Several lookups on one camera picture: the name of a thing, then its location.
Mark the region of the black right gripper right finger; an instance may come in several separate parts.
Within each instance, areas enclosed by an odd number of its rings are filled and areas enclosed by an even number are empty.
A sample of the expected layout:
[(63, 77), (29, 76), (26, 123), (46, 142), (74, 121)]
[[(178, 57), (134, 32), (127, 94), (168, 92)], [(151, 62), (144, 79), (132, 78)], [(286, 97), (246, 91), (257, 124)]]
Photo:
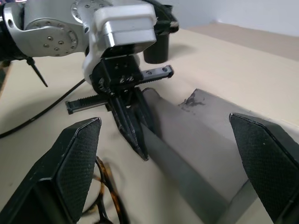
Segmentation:
[(243, 168), (274, 224), (299, 224), (299, 144), (278, 124), (231, 113)]

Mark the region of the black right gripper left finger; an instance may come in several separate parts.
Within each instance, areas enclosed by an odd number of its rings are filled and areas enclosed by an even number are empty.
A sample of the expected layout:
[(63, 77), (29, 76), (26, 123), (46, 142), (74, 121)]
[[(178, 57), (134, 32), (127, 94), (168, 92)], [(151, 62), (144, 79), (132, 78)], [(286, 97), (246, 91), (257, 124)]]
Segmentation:
[(0, 224), (76, 224), (92, 182), (101, 119), (65, 128), (0, 212)]

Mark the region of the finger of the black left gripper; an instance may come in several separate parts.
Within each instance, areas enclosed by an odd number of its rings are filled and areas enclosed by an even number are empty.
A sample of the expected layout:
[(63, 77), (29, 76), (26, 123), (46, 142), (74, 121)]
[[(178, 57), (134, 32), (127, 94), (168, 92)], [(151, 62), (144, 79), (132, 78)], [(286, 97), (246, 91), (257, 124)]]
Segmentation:
[(122, 136), (132, 149), (147, 161), (149, 154), (145, 145), (143, 124), (135, 113), (133, 93), (116, 93), (108, 99), (108, 107)]
[(149, 105), (139, 87), (133, 89), (134, 108), (139, 121), (153, 133), (156, 133), (155, 123)]

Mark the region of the grey glasses case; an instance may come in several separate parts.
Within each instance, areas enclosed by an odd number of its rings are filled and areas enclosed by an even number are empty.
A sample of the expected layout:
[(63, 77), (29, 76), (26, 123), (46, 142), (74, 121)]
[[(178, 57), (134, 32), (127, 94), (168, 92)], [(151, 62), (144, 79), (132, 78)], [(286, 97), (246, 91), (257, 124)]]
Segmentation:
[(143, 95), (157, 129), (157, 133), (144, 130), (149, 155), (204, 224), (236, 224), (259, 199), (242, 165), (229, 122), (231, 113), (278, 124), (299, 144), (299, 126), (264, 117), (200, 89), (179, 105), (152, 88)]

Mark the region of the black cup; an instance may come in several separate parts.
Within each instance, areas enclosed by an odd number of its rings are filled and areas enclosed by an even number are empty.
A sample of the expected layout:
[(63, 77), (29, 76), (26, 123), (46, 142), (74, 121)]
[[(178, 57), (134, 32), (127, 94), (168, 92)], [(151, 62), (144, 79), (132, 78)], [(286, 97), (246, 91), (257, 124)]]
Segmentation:
[[(164, 5), (170, 12), (173, 10), (173, 5)], [(166, 15), (154, 7), (157, 16), (157, 22), (167, 21)], [(156, 42), (143, 51), (143, 57), (146, 63), (160, 64), (168, 61), (169, 56), (169, 31), (164, 31), (156, 34)]]

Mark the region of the tortoiseshell glasses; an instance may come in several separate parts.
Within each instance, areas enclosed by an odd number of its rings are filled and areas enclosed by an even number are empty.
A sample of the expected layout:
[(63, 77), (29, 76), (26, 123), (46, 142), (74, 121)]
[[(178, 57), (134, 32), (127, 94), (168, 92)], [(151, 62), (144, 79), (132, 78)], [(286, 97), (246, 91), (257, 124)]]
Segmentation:
[(127, 210), (115, 185), (110, 167), (105, 165), (98, 156), (96, 156), (95, 163), (99, 169), (100, 176), (93, 174), (93, 180), (100, 182), (100, 190), (92, 205), (83, 211), (82, 217), (86, 217), (98, 211), (99, 219), (94, 224), (114, 224), (109, 219), (104, 204), (105, 189), (108, 189), (120, 224), (131, 224)]

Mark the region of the black zip tie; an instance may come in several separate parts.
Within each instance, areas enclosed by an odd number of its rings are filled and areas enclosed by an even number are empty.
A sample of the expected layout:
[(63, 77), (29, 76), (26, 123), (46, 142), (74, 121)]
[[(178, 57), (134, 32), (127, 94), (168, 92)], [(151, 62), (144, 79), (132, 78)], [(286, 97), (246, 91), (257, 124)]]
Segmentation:
[(41, 75), (40, 71), (36, 67), (34, 59), (31, 58), (31, 57), (28, 57), (26, 59), (26, 62), (34, 70), (34, 72), (37, 74), (37, 76), (39, 77), (39, 79), (41, 80), (41, 82), (45, 85), (45, 87), (48, 87), (45, 79), (43, 78), (43, 76)]

